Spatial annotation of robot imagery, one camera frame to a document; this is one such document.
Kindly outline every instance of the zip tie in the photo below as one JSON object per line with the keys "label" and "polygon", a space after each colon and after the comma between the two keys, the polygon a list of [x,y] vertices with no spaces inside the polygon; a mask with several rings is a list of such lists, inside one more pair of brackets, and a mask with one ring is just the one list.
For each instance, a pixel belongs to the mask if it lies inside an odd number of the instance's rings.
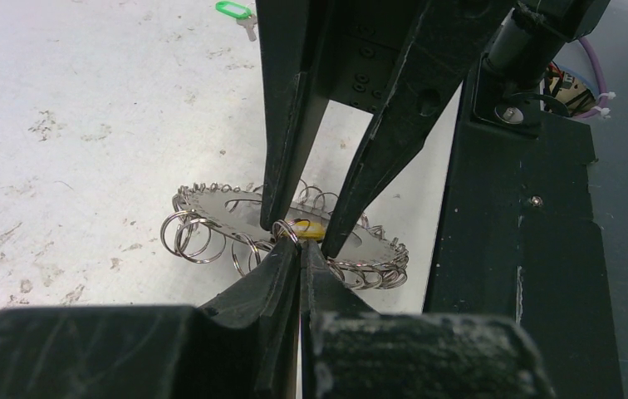
{"label": "zip tie", "polygon": [[601,97],[607,97],[608,100],[612,100],[613,98],[617,97],[617,94],[615,94],[614,91],[608,91],[607,93],[601,93],[598,98]]}
{"label": "zip tie", "polygon": [[600,112],[602,119],[610,119],[610,115],[608,115],[610,114],[610,108],[600,108],[599,106],[594,106],[592,109]]}

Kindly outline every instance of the purple cable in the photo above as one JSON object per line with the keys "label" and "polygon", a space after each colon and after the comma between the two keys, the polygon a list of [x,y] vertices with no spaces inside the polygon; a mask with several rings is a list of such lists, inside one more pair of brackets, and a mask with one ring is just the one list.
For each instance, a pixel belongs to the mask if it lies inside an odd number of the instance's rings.
{"label": "purple cable", "polygon": [[[586,50],[586,54],[588,55],[588,58],[590,58],[591,60],[593,71],[596,73],[598,91],[600,92],[598,93],[598,95],[602,93],[607,93],[607,84],[605,83],[605,76],[602,73],[602,68],[600,66],[600,61],[598,61],[598,55],[596,54],[596,51],[593,50],[593,46],[591,46],[590,42],[585,37],[581,37],[580,39],[578,39],[578,41],[583,46],[583,49]],[[596,104],[596,106],[599,106],[600,108],[604,108],[607,105],[607,100],[608,100],[607,96],[598,97],[598,103]],[[598,110],[591,109],[588,112],[574,116],[573,119],[586,119],[598,113],[600,113]]]}

